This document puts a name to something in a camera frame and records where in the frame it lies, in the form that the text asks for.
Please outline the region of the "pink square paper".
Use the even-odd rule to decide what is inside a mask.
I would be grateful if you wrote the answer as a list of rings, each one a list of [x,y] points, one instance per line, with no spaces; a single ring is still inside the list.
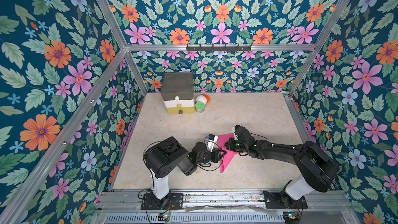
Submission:
[[[217,140],[217,145],[224,151],[227,152],[226,155],[224,155],[222,162],[221,162],[221,166],[220,166],[220,173],[222,174],[227,166],[230,164],[230,162],[232,161],[232,159],[238,155],[237,152],[234,151],[230,151],[226,149],[226,143],[230,140],[230,139],[235,139],[234,133],[229,133],[229,134],[224,134],[224,135],[220,135],[218,136],[218,140]]]

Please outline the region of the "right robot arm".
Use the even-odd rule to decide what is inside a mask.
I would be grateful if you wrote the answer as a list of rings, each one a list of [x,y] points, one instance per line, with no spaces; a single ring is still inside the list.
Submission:
[[[244,153],[260,160],[277,160],[297,166],[301,176],[286,184],[282,199],[297,201],[314,191],[325,193],[336,178],[339,167],[317,144],[277,144],[268,140],[255,140],[243,126],[236,125],[234,138],[226,142],[227,150]]]

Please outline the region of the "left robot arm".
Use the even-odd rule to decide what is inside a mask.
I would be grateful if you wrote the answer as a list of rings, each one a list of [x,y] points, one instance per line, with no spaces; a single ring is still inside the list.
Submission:
[[[173,136],[150,144],[143,152],[143,162],[151,173],[151,197],[158,201],[169,197],[169,174],[176,167],[185,176],[190,176],[197,168],[203,169],[210,163],[223,161],[227,151],[218,146],[216,138],[208,135],[204,142],[196,143],[191,151],[185,149]]]

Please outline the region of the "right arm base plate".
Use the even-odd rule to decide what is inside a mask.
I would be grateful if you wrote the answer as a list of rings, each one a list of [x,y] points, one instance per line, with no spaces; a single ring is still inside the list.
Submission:
[[[263,195],[267,209],[308,209],[308,205],[304,196],[298,200],[294,200],[285,191],[263,191]]]

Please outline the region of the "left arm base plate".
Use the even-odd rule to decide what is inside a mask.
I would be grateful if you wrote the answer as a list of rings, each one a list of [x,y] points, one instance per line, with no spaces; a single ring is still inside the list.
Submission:
[[[169,193],[163,199],[158,199],[152,192],[144,194],[141,210],[179,210],[183,206],[184,194]]]

